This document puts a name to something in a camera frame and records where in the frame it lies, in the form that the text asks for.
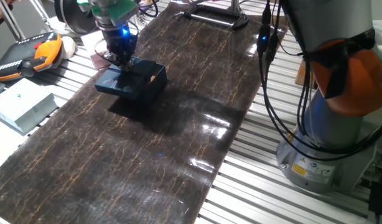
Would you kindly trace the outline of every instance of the white box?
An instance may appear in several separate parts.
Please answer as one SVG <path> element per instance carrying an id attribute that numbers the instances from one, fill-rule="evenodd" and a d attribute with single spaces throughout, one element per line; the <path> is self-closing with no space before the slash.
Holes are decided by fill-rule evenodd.
<path id="1" fill-rule="evenodd" d="M 53 94 L 25 78 L 0 94 L 0 118 L 24 134 L 55 108 Z"/>

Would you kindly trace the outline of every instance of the black metal bracket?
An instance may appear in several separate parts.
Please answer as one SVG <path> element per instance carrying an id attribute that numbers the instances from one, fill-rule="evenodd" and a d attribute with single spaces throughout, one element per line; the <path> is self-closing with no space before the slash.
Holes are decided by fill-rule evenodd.
<path id="1" fill-rule="evenodd" d="M 233 23 L 219 21 L 217 19 L 211 19 L 208 17 L 199 16 L 197 15 L 199 12 L 209 12 L 212 14 L 216 14 L 218 16 L 224 16 L 224 17 L 236 19 L 236 21 Z M 241 9 L 238 7 L 237 0 L 232 0 L 231 6 L 228 9 L 220 9 L 217 7 L 197 4 L 194 6 L 194 8 L 191 11 L 184 12 L 184 17 L 187 19 L 199 19 L 205 22 L 212 22 L 215 24 L 228 26 L 232 30 L 242 29 L 246 25 L 248 25 L 248 22 L 249 22 L 248 16 L 242 13 Z"/>

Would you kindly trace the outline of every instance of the marble pattern surface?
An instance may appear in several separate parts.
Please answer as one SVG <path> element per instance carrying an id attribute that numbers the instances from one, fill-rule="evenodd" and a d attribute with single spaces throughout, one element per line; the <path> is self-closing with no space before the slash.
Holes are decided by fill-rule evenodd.
<path id="1" fill-rule="evenodd" d="M 260 84 L 260 18 L 230 32 L 174 18 L 182 7 L 138 40 L 136 56 L 167 66 L 155 102 L 99 93 L 95 75 L 0 167 L 2 218 L 193 223 Z"/>

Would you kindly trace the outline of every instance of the white label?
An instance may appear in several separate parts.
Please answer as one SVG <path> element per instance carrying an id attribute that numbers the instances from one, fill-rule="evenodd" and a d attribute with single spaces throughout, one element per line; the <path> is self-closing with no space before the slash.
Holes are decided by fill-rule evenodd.
<path id="1" fill-rule="evenodd" d="M 292 170 L 306 179 L 326 184 L 329 182 L 335 166 L 321 164 L 302 155 L 296 157 Z"/>

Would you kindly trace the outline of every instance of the blue led light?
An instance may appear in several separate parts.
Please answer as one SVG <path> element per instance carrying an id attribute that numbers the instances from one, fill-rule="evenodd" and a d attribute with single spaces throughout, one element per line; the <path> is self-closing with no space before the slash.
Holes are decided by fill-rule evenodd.
<path id="1" fill-rule="evenodd" d="M 128 30 L 126 30 L 125 28 L 124 29 L 122 29 L 122 33 L 123 33 L 123 35 L 126 35 L 126 34 L 128 34 Z"/>

